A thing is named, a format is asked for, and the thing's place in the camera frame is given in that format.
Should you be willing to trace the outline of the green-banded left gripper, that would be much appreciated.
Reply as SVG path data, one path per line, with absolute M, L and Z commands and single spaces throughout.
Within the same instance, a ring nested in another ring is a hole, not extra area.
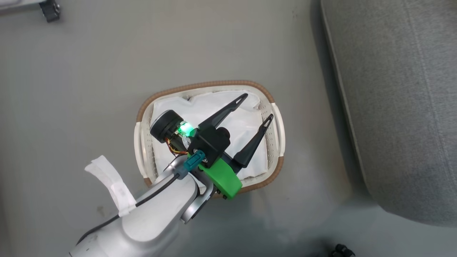
M 219 125 L 227 116 L 238 109 L 248 94 L 242 94 L 229 104 L 190 129 L 181 116 L 168 110 L 151 125 L 150 133 L 170 151 L 183 156 L 184 164 L 173 171 L 178 179 L 186 177 L 193 169 L 200 169 L 219 190 L 225 199 L 232 199 L 241 189 L 242 183 L 229 162 L 223 159 L 224 151 L 230 145 L 230 134 Z M 239 169 L 246 168 L 253 158 L 262 138 L 265 136 L 273 114 L 259 126 L 253 138 L 233 157 L 232 163 Z

